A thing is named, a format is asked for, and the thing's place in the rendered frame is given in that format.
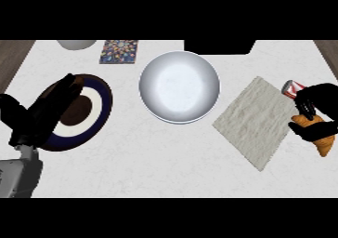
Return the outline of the blue brown white round plate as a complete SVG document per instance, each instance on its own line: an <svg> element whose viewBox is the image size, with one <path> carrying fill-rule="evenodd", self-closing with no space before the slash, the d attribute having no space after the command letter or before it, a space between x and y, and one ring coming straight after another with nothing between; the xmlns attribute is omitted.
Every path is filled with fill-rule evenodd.
<svg viewBox="0 0 338 238"><path fill-rule="evenodd" d="M41 149L62 152L82 145L97 134L112 107L112 93L106 81L91 74L78 74L84 80L79 96L62 114Z"/></svg>

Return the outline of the black appliance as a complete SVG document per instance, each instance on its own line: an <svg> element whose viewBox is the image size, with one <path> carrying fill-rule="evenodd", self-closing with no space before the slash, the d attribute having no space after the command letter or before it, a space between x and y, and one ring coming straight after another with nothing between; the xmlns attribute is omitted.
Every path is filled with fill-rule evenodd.
<svg viewBox="0 0 338 238"><path fill-rule="evenodd" d="M185 40L184 50L199 55L246 55L253 40Z"/></svg>

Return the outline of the white bowl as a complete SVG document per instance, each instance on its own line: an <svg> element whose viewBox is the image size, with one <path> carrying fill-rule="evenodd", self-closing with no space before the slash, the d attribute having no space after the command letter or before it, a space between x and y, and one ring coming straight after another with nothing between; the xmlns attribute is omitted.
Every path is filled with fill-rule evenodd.
<svg viewBox="0 0 338 238"><path fill-rule="evenodd" d="M206 116L218 100L218 73L197 54L171 51L147 63L138 94L159 120L177 125L193 123Z"/></svg>

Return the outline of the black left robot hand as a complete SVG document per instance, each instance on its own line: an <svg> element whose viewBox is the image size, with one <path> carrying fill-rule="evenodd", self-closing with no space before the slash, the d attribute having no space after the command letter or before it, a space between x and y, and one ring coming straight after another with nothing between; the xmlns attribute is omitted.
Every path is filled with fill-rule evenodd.
<svg viewBox="0 0 338 238"><path fill-rule="evenodd" d="M60 120L62 114L75 101L84 80L71 73L47 89L25 108L9 94L0 94L0 121L12 129L9 145L40 147Z"/></svg>

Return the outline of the beige woven placemat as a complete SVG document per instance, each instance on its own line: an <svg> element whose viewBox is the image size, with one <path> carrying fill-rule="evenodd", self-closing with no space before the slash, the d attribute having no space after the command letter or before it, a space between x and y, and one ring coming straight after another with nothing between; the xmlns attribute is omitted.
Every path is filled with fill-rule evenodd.
<svg viewBox="0 0 338 238"><path fill-rule="evenodd" d="M296 113L293 101L256 76L212 123L259 171L287 135L287 122Z"/></svg>

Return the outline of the red and white can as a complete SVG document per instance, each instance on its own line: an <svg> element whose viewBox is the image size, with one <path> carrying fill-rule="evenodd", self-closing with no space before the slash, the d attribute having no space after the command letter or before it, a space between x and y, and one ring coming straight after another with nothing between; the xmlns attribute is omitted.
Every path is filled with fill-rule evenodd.
<svg viewBox="0 0 338 238"><path fill-rule="evenodd" d="M287 80L281 87L281 94L290 99L296 98L296 93L305 88L296 81Z"/></svg>

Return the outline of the golden brown croissant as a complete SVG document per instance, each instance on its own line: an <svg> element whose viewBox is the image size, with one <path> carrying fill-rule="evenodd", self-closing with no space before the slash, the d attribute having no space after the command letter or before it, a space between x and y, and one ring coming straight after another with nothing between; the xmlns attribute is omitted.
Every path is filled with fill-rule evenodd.
<svg viewBox="0 0 338 238"><path fill-rule="evenodd" d="M308 127L317 123L324 122L322 118L318 115L314 115L312 120L308 120L302 114L293 115L290 117L290 120L300 127ZM312 144L317 148L317 151L318 151L321 157L327 156L327 153L328 153L331 145L333 145L333 141L334 141L334 136L328 136L322 139L317 139L315 141L312 141Z"/></svg>

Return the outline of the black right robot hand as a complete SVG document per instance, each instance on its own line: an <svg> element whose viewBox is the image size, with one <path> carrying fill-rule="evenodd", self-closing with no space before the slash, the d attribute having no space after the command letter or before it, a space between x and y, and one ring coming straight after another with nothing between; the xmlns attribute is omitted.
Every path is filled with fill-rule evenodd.
<svg viewBox="0 0 338 238"><path fill-rule="evenodd" d="M338 86L322 83L305 87L296 93L294 106L299 114L312 120L315 111L319 111L330 119L330 122L319 122L311 126L300 127L289 122L287 126L293 133L305 141L315 141L338 134Z"/></svg>

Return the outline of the colourful patterned square coaster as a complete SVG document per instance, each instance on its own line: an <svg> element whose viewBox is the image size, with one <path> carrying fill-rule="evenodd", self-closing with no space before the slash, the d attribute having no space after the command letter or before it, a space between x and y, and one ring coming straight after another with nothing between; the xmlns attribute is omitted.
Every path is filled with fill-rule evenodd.
<svg viewBox="0 0 338 238"><path fill-rule="evenodd" d="M106 40L100 53L100 64L132 64L137 54L137 40Z"/></svg>

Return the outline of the pale grey round vessel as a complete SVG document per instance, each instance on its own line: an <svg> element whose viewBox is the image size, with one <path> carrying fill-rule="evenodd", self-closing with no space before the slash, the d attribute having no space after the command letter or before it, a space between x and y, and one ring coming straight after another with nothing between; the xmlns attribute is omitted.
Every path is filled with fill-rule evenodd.
<svg viewBox="0 0 338 238"><path fill-rule="evenodd" d="M81 50L88 48L96 41L94 40L57 40L60 47L66 50Z"/></svg>

